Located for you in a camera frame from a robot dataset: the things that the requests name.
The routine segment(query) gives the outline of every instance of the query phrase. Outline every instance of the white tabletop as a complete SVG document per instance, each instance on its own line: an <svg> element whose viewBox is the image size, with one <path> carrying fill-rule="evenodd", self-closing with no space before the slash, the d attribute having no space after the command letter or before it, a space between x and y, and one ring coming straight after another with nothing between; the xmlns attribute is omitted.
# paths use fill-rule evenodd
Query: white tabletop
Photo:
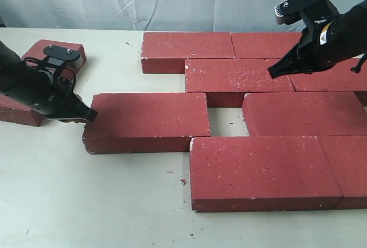
<svg viewBox="0 0 367 248"><path fill-rule="evenodd" d="M19 55L40 39L81 43L76 93L184 92L181 74L143 74L142 32L0 29ZM246 135L240 109L211 109L213 135ZM367 211L202 214L188 153L90 155L82 124L0 121L0 247L366 247Z"/></svg>

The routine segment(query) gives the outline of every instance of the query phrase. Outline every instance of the table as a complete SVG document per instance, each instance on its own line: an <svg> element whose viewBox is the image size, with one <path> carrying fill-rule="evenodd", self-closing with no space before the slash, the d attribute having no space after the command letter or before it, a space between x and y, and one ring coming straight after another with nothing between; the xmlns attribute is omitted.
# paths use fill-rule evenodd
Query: table
<svg viewBox="0 0 367 248"><path fill-rule="evenodd" d="M140 68L142 32L0 29L19 55L40 39L81 43L76 93L184 92L181 74ZM210 109L213 135L247 135L240 109ZM190 209L188 153L90 155L83 124L0 121L0 247L365 247L366 210ZM180 184L186 179L186 185Z"/></svg>

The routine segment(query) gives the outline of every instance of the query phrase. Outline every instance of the brick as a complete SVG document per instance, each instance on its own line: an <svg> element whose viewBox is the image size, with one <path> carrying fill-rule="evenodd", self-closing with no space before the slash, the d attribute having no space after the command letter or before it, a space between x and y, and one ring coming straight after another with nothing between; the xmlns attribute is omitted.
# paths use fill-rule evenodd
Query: brick
<svg viewBox="0 0 367 248"><path fill-rule="evenodd" d="M319 141L343 193L335 209L367 208L367 136L321 136Z"/></svg>
<svg viewBox="0 0 367 248"><path fill-rule="evenodd" d="M231 33L231 37L236 58L283 58L298 43L301 33Z"/></svg>
<svg viewBox="0 0 367 248"><path fill-rule="evenodd" d="M101 93L87 123L89 153L185 152L195 136L210 136L204 93Z"/></svg>
<svg viewBox="0 0 367 248"><path fill-rule="evenodd" d="M37 41L21 58L24 59L25 57L33 57L33 58L43 60L44 58L46 58L46 55L43 53L43 49L47 47L48 45L62 46L68 49L79 51L80 57L82 59L81 67L79 67L78 69L69 68L72 71L74 71L75 74L77 74L80 71L80 69L83 67L84 63L87 60L87 56L85 55L84 47L82 44L73 44L69 42L60 42L60 41L54 41L54 40ZM68 70L64 70L61 76L67 78L68 80L73 79L73 74Z"/></svg>
<svg viewBox="0 0 367 248"><path fill-rule="evenodd" d="M192 210L326 210L342 197L315 136L198 137L190 150Z"/></svg>
<svg viewBox="0 0 367 248"><path fill-rule="evenodd" d="M367 135L367 113L353 92L248 93L250 136Z"/></svg>
<svg viewBox="0 0 367 248"><path fill-rule="evenodd" d="M230 33L144 33L143 73L185 73L185 60L188 58L235 58Z"/></svg>
<svg viewBox="0 0 367 248"><path fill-rule="evenodd" d="M186 60L186 92L205 92L208 107L241 108L248 92L293 92L289 78L271 79L262 59Z"/></svg>
<svg viewBox="0 0 367 248"><path fill-rule="evenodd" d="M350 71L358 59L352 58L338 63L332 69L313 74L294 74L290 79L297 92L355 92L367 106L367 69L360 73Z"/></svg>
<svg viewBox="0 0 367 248"><path fill-rule="evenodd" d="M13 101L5 95L0 95L0 120L39 127L44 117L31 108Z"/></svg>

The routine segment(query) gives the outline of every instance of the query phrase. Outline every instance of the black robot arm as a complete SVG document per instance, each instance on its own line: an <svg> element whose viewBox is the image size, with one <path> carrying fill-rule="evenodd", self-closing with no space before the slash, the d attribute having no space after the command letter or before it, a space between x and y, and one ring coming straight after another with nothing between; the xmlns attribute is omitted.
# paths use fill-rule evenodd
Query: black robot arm
<svg viewBox="0 0 367 248"><path fill-rule="evenodd" d="M62 122L94 121L97 112L74 94L75 74L69 67L78 66L80 53L50 45L46 58L21 58L0 41L0 94L29 106L46 119ZM61 76L70 70L74 79Z"/></svg>
<svg viewBox="0 0 367 248"><path fill-rule="evenodd" d="M302 19L306 27L299 42L268 68L272 78L325 71L367 52L367 0L345 14L329 0L286 0L275 7L275 14L278 24ZM366 59L367 54L351 70L359 73Z"/></svg>

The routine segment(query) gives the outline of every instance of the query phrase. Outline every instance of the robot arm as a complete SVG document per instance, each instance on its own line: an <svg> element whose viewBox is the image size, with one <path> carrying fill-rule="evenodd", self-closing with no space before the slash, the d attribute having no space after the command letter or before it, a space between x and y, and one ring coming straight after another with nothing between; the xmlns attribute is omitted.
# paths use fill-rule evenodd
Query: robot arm
<svg viewBox="0 0 367 248"><path fill-rule="evenodd" d="M0 41L0 94L29 106L46 119L94 121L97 112L74 94L75 74L67 67L78 66L81 61L79 52L50 45L44 53L44 60L21 60ZM65 69L73 72L73 81L61 77Z"/></svg>
<svg viewBox="0 0 367 248"><path fill-rule="evenodd" d="M272 78L321 72L367 52L367 0L345 14L329 0L286 0L275 7L275 15L280 25L302 19L306 27L299 42L268 68ZM351 70L359 73L366 59L367 54Z"/></svg>

